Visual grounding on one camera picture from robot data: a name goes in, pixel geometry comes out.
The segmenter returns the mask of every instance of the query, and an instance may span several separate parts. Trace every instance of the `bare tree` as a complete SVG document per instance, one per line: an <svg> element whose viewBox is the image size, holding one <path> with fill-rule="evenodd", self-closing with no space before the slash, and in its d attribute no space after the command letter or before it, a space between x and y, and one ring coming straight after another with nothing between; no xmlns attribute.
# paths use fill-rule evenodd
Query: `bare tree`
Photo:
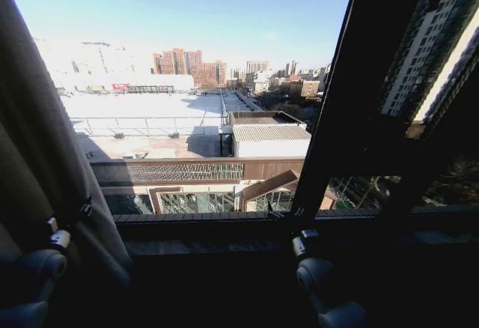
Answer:
<svg viewBox="0 0 479 328"><path fill-rule="evenodd" d="M214 79L208 80L204 85L203 89L205 91L214 91L218 88L218 83Z"/></svg>

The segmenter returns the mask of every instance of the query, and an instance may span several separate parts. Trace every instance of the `dark curtain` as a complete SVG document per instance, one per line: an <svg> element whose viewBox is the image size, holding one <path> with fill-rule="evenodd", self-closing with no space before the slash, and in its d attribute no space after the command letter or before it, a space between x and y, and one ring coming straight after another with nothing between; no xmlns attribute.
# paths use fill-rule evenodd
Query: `dark curtain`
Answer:
<svg viewBox="0 0 479 328"><path fill-rule="evenodd" d="M97 180L14 0L0 4L1 223L23 251L42 248L42 222L75 222L92 197L69 229L72 261L126 287L131 260Z"/></svg>

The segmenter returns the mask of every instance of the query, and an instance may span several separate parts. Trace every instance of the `sky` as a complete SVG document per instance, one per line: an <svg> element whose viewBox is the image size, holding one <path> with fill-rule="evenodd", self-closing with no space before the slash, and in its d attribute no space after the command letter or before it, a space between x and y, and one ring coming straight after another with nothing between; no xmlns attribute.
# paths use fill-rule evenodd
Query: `sky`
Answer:
<svg viewBox="0 0 479 328"><path fill-rule="evenodd" d="M229 68L247 60L321 67L334 54L348 0L16 0L33 37L94 40L151 57L183 47Z"/></svg>

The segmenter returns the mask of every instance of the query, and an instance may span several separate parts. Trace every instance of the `flat white roof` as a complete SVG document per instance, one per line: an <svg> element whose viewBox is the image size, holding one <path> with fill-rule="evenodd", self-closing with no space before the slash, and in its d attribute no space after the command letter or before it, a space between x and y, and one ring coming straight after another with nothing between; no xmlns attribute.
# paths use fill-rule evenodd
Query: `flat white roof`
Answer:
<svg viewBox="0 0 479 328"><path fill-rule="evenodd" d="M236 141L280 141L280 140L310 140L311 134L298 126L274 125L239 125L233 126Z"/></svg>

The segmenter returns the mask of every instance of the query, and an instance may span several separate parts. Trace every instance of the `glass facade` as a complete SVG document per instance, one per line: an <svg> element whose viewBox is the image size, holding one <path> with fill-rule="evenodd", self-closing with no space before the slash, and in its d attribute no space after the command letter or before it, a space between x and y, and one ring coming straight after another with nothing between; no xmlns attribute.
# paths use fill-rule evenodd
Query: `glass facade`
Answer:
<svg viewBox="0 0 479 328"><path fill-rule="evenodd" d="M273 210L289 211L291 204L293 203L295 191L276 191L262 195L256 198L256 211L262 212L268 210L268 201L271 203Z"/></svg>
<svg viewBox="0 0 479 328"><path fill-rule="evenodd" d="M234 193L157 193L161 214L234 211Z"/></svg>
<svg viewBox="0 0 479 328"><path fill-rule="evenodd" d="M148 195L105 195L112 214L152 214Z"/></svg>

